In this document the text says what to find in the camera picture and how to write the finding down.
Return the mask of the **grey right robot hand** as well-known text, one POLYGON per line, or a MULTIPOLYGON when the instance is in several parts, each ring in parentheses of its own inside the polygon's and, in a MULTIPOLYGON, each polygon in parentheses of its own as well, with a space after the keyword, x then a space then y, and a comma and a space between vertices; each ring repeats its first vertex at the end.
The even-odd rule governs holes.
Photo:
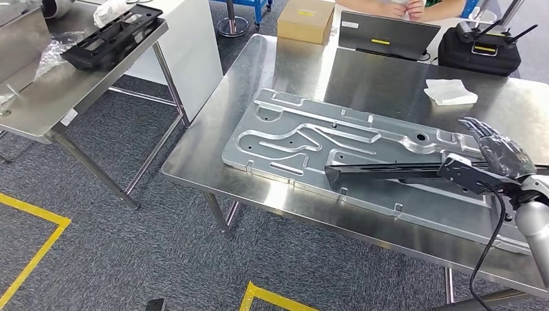
POLYGON ((489 171, 510 179, 521 179, 537 173, 528 154, 509 137, 473 117, 458 119, 474 137, 489 171))

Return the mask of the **person's right hand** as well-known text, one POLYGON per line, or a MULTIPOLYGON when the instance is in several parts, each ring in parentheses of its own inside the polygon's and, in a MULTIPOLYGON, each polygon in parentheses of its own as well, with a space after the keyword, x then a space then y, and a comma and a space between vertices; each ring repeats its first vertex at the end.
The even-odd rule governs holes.
POLYGON ((384 4, 384 16, 396 19, 402 19, 405 17, 408 10, 406 3, 397 3, 389 1, 384 4))

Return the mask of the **person's left hand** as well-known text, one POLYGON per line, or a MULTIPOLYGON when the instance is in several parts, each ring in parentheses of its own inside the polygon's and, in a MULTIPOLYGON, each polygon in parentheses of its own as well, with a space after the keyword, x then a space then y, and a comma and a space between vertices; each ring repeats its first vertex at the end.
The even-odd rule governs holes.
POLYGON ((407 5, 406 13, 408 14, 409 20, 414 22, 424 21, 425 15, 425 1, 424 0, 409 0, 407 5))

